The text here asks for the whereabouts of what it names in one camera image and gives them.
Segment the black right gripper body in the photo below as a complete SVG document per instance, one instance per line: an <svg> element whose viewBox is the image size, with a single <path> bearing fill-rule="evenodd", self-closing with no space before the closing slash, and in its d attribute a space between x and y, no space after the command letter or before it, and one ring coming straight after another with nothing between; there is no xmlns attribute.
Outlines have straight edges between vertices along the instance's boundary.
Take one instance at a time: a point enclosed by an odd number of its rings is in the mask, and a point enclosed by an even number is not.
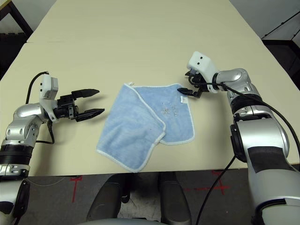
<svg viewBox="0 0 300 225"><path fill-rule="evenodd" d="M197 89L196 91L194 91L194 97L199 98L203 92L208 92L209 90L204 77L198 72L195 72L193 70L191 71L194 76L189 76L188 81Z"/></svg>

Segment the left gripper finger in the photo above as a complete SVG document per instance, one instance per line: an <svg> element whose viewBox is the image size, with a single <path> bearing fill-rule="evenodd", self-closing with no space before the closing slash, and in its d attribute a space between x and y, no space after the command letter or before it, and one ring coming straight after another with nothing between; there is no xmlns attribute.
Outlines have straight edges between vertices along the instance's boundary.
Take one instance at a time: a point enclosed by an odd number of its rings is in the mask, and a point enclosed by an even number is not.
<svg viewBox="0 0 300 225"><path fill-rule="evenodd" d="M75 90L71 92L73 98L87 98L91 97L95 94L98 94L99 90L96 89L82 89L82 90Z"/></svg>
<svg viewBox="0 0 300 225"><path fill-rule="evenodd" d="M78 113L75 116L75 120L77 122L84 121L84 120L89 120L89 119L92 119L92 118L100 115L104 111L105 111L105 109L90 109L90 110L86 110L86 111L84 111L82 113Z"/></svg>

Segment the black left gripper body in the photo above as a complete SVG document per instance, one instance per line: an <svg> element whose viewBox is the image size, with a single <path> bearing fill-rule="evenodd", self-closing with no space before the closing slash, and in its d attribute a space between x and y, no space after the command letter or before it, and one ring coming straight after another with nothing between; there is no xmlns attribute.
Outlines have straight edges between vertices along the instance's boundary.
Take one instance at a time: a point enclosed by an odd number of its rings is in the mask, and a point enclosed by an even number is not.
<svg viewBox="0 0 300 225"><path fill-rule="evenodd" d="M57 107L53 109L53 112L57 119L69 118L73 120L79 114L73 95L61 96L57 100Z"/></svg>

